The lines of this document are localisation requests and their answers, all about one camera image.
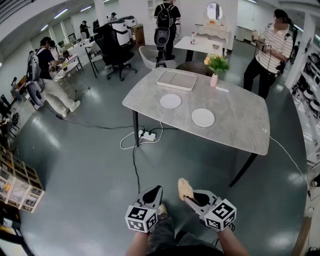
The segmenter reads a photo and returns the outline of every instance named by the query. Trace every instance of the power strip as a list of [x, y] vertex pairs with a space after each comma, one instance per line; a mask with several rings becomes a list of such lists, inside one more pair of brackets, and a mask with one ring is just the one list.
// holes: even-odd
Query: power strip
[[149, 135], [149, 132], [148, 131], [143, 131], [143, 130], [140, 130], [139, 131], [139, 138], [141, 137], [141, 139], [144, 139], [144, 140], [148, 140], [148, 141], [151, 141], [151, 142], [154, 142], [155, 139], [156, 139], [156, 134], [155, 133], [151, 133]]

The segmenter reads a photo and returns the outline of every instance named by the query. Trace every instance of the round mirror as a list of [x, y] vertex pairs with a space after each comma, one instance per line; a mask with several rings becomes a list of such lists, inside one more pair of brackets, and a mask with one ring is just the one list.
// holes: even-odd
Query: round mirror
[[217, 3], [211, 3], [206, 9], [206, 14], [211, 20], [218, 21], [222, 18], [222, 8]]

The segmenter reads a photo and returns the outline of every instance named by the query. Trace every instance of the ceiling light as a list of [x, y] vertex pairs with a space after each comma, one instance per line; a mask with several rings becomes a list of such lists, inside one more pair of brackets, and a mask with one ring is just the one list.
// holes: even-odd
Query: ceiling light
[[45, 25], [45, 26], [41, 29], [41, 31], [44, 31], [47, 27], [48, 27], [48, 24]]
[[84, 8], [84, 9], [82, 9], [81, 11], [80, 11], [80, 13], [81, 12], [84, 12], [84, 11], [86, 11], [86, 10], [88, 10], [88, 9], [90, 9], [92, 6], [88, 6], [87, 8]]
[[294, 24], [293, 26], [295, 26], [295, 27], [296, 27], [298, 30], [300, 30], [301, 32], [304, 31], [301, 27], [297, 26], [296, 24]]
[[57, 16], [54, 17], [54, 19], [60, 17], [62, 14], [64, 14], [66, 11], [68, 11], [68, 8], [67, 9], [64, 9], [62, 12], [60, 12]]

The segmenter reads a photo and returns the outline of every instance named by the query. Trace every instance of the sneaker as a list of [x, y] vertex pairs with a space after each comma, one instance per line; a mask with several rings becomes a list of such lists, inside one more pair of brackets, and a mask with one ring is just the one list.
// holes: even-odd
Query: sneaker
[[171, 61], [171, 60], [174, 60], [175, 58], [176, 58], [176, 56], [170, 55], [170, 56], [166, 56], [166, 57], [165, 57], [165, 60], [166, 60], [166, 61]]
[[63, 118], [67, 117], [68, 111], [69, 109], [66, 108], [65, 111], [61, 114]]
[[80, 106], [80, 104], [81, 104], [80, 100], [76, 101], [74, 104], [74, 107], [70, 108], [70, 111], [74, 112]]
[[167, 208], [164, 203], [161, 203], [158, 208], [158, 215], [160, 215], [160, 214], [168, 215]]

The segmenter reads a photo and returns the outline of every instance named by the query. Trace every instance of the white pants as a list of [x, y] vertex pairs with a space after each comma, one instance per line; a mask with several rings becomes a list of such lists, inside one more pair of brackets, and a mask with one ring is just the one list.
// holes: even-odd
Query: white pants
[[58, 114], [65, 113], [68, 109], [75, 107], [75, 102], [68, 98], [68, 95], [58, 82], [49, 79], [43, 79], [43, 82], [43, 95]]
[[86, 32], [81, 32], [81, 37], [83, 40], [87, 39], [87, 33]]

